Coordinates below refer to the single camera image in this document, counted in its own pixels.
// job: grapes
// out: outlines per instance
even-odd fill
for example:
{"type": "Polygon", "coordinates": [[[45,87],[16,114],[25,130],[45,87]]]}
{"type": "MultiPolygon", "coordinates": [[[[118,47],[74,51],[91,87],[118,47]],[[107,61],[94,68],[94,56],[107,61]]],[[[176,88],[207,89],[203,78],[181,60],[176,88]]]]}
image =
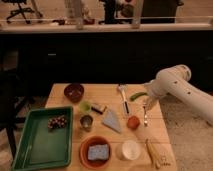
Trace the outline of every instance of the grapes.
{"type": "Polygon", "coordinates": [[[53,129],[56,128],[64,128],[67,124],[67,119],[65,117],[65,115],[61,115],[58,117],[54,117],[54,118],[50,118],[48,120],[48,130],[52,131],[53,129]]]}

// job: bowl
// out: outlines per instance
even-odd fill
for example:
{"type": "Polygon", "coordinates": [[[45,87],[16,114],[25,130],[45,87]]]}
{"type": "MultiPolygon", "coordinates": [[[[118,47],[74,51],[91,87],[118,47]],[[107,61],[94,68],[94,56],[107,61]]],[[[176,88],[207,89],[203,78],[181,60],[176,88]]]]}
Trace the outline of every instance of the bowl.
{"type": "Polygon", "coordinates": [[[64,95],[73,103],[81,101],[84,95],[84,87],[79,83],[69,84],[64,89],[64,95]]]}
{"type": "Polygon", "coordinates": [[[80,146],[80,160],[81,163],[88,169],[102,169],[107,166],[110,161],[112,152],[109,142],[101,136],[92,136],[84,140],[80,146]],[[109,158],[107,160],[89,160],[88,150],[90,146],[104,145],[107,144],[109,147],[109,158]]]}

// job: metal cup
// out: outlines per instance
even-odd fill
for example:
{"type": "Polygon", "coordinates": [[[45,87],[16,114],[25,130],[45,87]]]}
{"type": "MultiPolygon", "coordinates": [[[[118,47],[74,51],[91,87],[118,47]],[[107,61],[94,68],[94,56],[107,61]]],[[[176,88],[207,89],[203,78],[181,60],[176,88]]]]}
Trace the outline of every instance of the metal cup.
{"type": "Polygon", "coordinates": [[[93,118],[90,115],[84,115],[80,119],[80,123],[81,123],[82,128],[87,132],[91,131],[92,122],[93,122],[93,118]]]}

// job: sponge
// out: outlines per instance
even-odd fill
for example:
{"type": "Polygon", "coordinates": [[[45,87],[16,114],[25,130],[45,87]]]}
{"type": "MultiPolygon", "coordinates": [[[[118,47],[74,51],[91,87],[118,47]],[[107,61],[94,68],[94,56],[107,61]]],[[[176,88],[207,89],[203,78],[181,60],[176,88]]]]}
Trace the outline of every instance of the sponge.
{"type": "Polygon", "coordinates": [[[108,160],[108,159],[109,159],[109,146],[107,144],[89,146],[88,160],[108,160]]]}

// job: cabinet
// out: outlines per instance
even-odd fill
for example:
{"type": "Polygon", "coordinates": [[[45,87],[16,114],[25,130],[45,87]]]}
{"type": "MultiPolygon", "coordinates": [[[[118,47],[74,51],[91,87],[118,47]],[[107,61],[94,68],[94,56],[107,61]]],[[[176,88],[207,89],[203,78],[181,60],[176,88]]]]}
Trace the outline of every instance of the cabinet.
{"type": "Polygon", "coordinates": [[[190,67],[193,85],[213,89],[212,31],[52,33],[2,38],[4,46],[11,46],[11,38],[12,46],[18,47],[21,69],[27,73],[35,95],[49,93],[56,82],[143,83],[154,79],[160,69],[177,64],[190,67]]]}

